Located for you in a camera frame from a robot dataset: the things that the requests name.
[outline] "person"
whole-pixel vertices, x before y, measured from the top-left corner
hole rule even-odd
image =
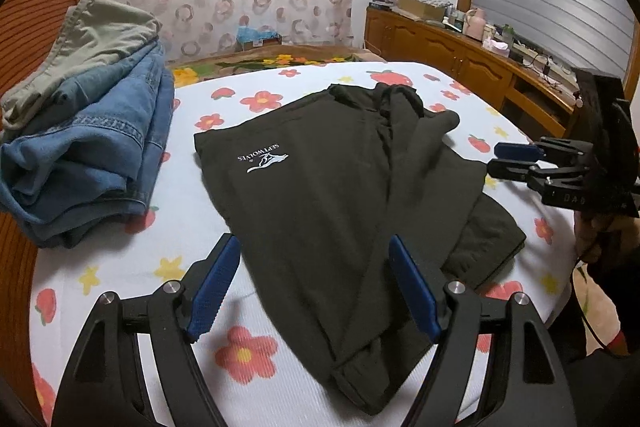
[[[575,214],[578,257],[613,301],[629,352],[586,355],[575,293],[549,328],[569,382],[578,427],[640,425],[640,219]]]

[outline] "white floral bed sheet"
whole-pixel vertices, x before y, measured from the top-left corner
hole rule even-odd
[[[127,225],[102,225],[73,250],[40,251],[30,337],[38,397],[48,422],[66,362],[98,296],[105,291],[121,298],[148,295],[162,282],[180,279],[228,232],[204,187],[194,133],[236,126],[330,84],[372,88],[386,82],[414,86],[429,110],[455,110],[460,125],[447,139],[465,158],[488,162],[497,142],[527,142],[495,109],[434,68],[410,62],[323,66],[247,73],[177,89],[164,163],[146,216]],[[564,304],[562,294],[574,267],[572,213],[543,206],[524,184],[487,177],[484,191],[510,211],[527,235],[524,249],[498,275],[489,295],[508,299],[525,291],[547,320]],[[476,406],[489,345],[487,336],[478,341],[461,416]],[[265,314],[243,263],[211,332],[193,350],[230,427],[399,426],[434,353],[428,352],[382,413],[369,417],[344,397],[329,394],[306,372]],[[140,335],[140,351],[156,419],[172,426],[148,336]]]

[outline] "blue rubber pad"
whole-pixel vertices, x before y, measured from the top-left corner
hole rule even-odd
[[[442,328],[438,323],[436,299],[397,235],[389,242],[389,263],[418,329],[437,344]]]
[[[239,264],[240,242],[233,235],[193,298],[191,321],[186,331],[193,342],[211,330]]]
[[[517,160],[533,163],[545,157],[542,149],[535,145],[526,145],[524,143],[497,143],[494,147],[494,154],[501,160]]]

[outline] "metal screw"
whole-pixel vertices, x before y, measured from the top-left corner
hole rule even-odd
[[[106,292],[100,295],[98,301],[100,304],[111,304],[116,299],[116,294],[113,292]]]
[[[531,302],[531,299],[529,299],[529,296],[526,293],[522,293],[522,292],[518,292],[514,294],[513,300],[516,301],[516,304],[519,304],[520,306],[526,306]]]
[[[460,281],[450,282],[449,284],[447,284],[447,288],[451,293],[455,293],[456,295],[460,295],[461,293],[464,293],[466,290],[465,285],[463,285],[463,283]]]
[[[180,282],[179,281],[169,281],[164,283],[162,286],[164,293],[178,293],[180,291]]]

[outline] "yellow star print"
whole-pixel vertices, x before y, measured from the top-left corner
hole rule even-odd
[[[498,186],[498,182],[494,180],[489,174],[487,174],[484,177],[484,185],[495,190],[495,187]]]
[[[509,133],[507,131],[505,131],[502,127],[494,127],[494,131],[495,134],[497,134],[498,136],[502,136],[503,138],[507,138],[509,136]]]
[[[180,268],[182,256],[169,261],[166,257],[160,260],[160,267],[154,272],[156,277],[162,278],[162,282],[180,280],[184,275],[184,270]]]
[[[558,295],[558,279],[549,272],[540,280],[545,292],[549,295]]]
[[[84,270],[84,273],[78,278],[78,282],[82,285],[82,293],[84,295],[91,293],[92,286],[100,284],[100,279],[95,276],[98,268],[98,266],[88,266]]]

